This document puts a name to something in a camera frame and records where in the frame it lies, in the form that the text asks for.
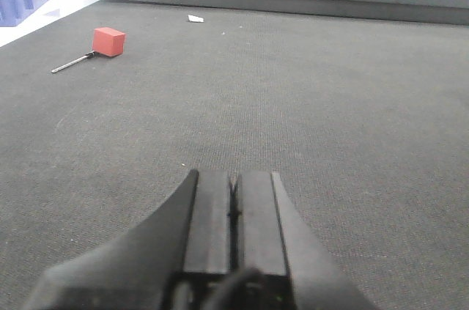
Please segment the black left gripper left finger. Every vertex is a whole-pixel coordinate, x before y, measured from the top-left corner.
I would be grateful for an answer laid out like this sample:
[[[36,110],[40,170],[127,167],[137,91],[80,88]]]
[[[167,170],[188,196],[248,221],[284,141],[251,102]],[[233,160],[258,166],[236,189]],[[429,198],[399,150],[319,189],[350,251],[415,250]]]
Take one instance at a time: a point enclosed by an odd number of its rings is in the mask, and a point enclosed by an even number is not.
[[[141,223],[48,268],[25,309],[163,309],[184,280],[229,273],[231,187],[226,171],[192,169]]]

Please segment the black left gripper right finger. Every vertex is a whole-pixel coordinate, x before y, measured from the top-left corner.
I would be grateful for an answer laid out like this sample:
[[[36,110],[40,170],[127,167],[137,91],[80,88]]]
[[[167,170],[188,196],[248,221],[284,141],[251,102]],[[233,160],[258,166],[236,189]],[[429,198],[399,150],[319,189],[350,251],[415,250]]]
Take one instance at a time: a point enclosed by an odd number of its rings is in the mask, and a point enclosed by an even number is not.
[[[301,218],[276,172],[237,184],[237,263],[259,269],[286,309],[375,309]]]

